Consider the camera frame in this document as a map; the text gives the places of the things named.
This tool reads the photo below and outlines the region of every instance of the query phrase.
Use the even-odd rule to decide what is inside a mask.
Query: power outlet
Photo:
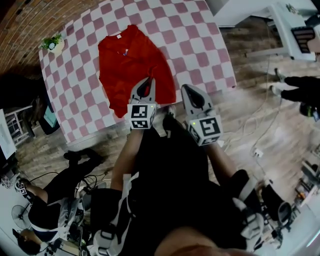
[[[263,155],[264,155],[264,153],[260,149],[258,149],[258,148],[254,149],[253,157],[262,158]]]

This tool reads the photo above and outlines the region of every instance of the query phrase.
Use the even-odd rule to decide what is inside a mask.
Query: pink and white tablecloth
[[[212,93],[236,85],[223,37],[204,0],[113,0],[70,21],[61,31],[65,47],[55,56],[40,50],[43,79],[67,142],[127,118],[117,118],[99,81],[98,43],[136,24],[166,56],[180,87]]]

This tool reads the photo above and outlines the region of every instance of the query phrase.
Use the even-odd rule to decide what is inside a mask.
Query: red sweater
[[[166,58],[136,25],[129,25],[120,36],[106,36],[98,49],[99,79],[117,117],[127,113],[132,88],[146,77],[155,79],[158,104],[176,101],[175,83]]]

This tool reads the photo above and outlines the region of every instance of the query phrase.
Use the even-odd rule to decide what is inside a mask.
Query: forearm
[[[204,146],[204,149],[210,159],[216,179],[220,185],[225,185],[237,171],[235,163],[218,143]]]
[[[47,193],[47,191],[43,190],[42,188],[40,188],[38,186],[34,186],[34,185],[31,185],[31,184],[26,186],[25,189],[27,191],[31,192],[32,194],[34,194],[36,197],[39,197],[45,203],[48,203],[48,193]]]
[[[111,188],[122,191],[124,174],[131,174],[139,152],[144,130],[134,129],[130,133],[112,170]]]

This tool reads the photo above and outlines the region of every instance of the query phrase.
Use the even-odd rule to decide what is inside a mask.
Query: black hair
[[[18,239],[18,245],[28,255],[37,255],[40,252],[41,246],[34,241],[27,240],[21,236]]]

